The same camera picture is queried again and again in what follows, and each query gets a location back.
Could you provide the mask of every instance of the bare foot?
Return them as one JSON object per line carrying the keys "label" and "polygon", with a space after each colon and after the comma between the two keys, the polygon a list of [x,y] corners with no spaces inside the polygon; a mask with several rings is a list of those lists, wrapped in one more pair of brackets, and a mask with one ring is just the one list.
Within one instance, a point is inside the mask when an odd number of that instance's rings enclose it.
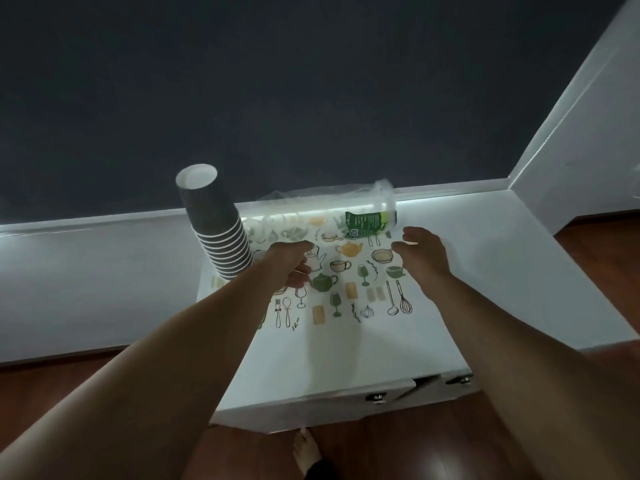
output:
{"label": "bare foot", "polygon": [[318,445],[307,428],[302,428],[296,434],[296,439],[293,441],[293,458],[296,459],[303,476],[307,475],[309,468],[316,461],[322,460]]}

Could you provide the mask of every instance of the stack of paper cups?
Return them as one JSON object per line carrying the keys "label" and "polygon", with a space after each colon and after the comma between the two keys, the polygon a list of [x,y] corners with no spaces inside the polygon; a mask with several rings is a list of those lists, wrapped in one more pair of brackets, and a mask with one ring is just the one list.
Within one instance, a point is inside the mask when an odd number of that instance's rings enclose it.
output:
{"label": "stack of paper cups", "polygon": [[191,165],[175,178],[202,248],[220,277],[232,280],[252,265],[251,249],[240,214],[220,185],[218,170],[211,165]]}

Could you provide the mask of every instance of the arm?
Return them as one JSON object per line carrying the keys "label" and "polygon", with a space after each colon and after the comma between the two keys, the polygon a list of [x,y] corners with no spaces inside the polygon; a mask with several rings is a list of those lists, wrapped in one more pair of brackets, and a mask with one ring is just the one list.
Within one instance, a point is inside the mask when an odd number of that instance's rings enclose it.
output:
{"label": "arm", "polygon": [[549,479],[640,477],[640,391],[454,277],[440,238],[405,227],[393,249],[512,434]]}
{"label": "arm", "polygon": [[308,280],[309,249],[274,244],[124,350],[0,454],[0,478],[180,478],[273,293]]}

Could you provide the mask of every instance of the hand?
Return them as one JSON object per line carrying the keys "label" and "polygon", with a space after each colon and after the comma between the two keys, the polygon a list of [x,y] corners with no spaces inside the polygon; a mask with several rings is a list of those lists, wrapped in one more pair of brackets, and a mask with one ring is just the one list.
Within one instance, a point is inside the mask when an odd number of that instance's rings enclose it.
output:
{"label": "hand", "polygon": [[400,254],[404,268],[418,282],[424,291],[424,286],[451,276],[447,251],[440,238],[422,227],[405,227],[403,241],[393,242],[391,249]]}
{"label": "hand", "polygon": [[313,249],[309,241],[274,242],[264,254],[262,262],[275,273],[279,289],[286,285],[290,288],[302,288],[309,281],[311,268],[305,264],[305,253]]}

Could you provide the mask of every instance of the person's left arm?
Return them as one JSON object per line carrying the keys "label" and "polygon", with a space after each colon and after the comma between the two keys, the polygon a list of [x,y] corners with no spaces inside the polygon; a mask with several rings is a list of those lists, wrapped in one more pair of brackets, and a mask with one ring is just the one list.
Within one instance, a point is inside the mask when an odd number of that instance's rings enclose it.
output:
{"label": "person's left arm", "polygon": [[0,454],[0,478],[179,479],[273,293],[308,281],[311,247],[272,245],[128,347]]}

